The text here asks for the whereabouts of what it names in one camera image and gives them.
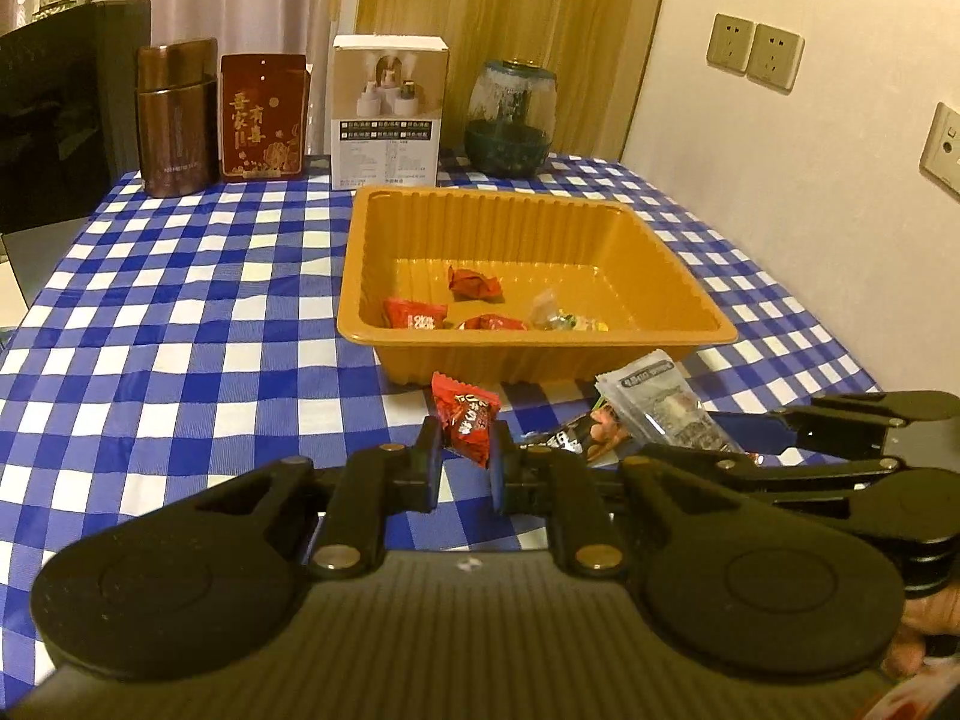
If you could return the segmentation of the right human hand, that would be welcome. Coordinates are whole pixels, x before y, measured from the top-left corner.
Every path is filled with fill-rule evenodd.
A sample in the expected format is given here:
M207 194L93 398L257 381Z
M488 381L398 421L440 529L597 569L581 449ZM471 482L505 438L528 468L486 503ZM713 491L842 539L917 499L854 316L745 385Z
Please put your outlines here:
M884 671L892 678L918 673L928 655L928 640L938 635L957 637L960 628L960 590L952 582L934 595L910 598L903 606L900 628L884 660Z

